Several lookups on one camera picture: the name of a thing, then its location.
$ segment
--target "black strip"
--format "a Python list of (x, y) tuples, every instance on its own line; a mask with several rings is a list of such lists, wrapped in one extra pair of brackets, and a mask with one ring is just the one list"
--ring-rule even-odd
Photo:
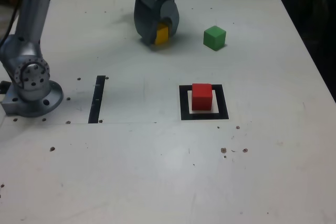
[(202, 113), (190, 114), (188, 91), (193, 89), (192, 85), (180, 86), (180, 107), (181, 107), (181, 120), (221, 120), (229, 119), (227, 107), (224, 98), (223, 87), (220, 84), (212, 85), (212, 89), (216, 92), (218, 113)]
[(98, 123), (101, 100), (103, 98), (104, 84), (105, 76), (97, 76), (89, 115), (89, 123)]

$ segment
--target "cable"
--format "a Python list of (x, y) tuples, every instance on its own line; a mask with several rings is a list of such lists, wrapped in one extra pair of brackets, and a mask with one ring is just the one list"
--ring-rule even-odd
[(3, 37), (3, 39), (2, 39), (1, 42), (0, 42), (0, 49), (1, 49), (1, 47), (3, 46), (3, 44), (5, 43), (6, 39), (8, 38), (9, 33), (11, 32), (10, 30), (12, 29), (13, 23), (14, 23), (14, 21), (15, 21), (16, 13), (17, 13), (17, 10), (18, 10), (19, 7), (20, 7), (21, 2), (22, 2), (22, 0), (18, 0), (18, 1), (17, 1), (17, 4), (16, 4), (16, 6), (15, 6), (15, 8), (14, 8), (14, 11), (13, 11), (13, 14), (12, 14), (12, 17), (11, 17), (11, 20), (10, 20), (10, 22), (9, 22), (8, 29), (7, 29), (7, 31), (6, 31), (6, 33), (5, 33), (5, 36)]

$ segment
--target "white table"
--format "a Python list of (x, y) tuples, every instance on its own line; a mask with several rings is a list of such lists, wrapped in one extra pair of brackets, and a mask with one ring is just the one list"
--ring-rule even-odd
[[(150, 49), (134, 0), (51, 0), (41, 46), (71, 100), (0, 110), (0, 223), (336, 222), (336, 106), (281, 0), (176, 3), (176, 36)], [(88, 124), (97, 75), (103, 123)], [(229, 120), (181, 121), (195, 82), (223, 85)]]

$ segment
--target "yellow cube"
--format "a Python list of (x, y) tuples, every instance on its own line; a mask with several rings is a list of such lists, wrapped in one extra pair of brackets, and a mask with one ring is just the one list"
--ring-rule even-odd
[(158, 23), (155, 45), (163, 44), (169, 39), (169, 27), (164, 23)]

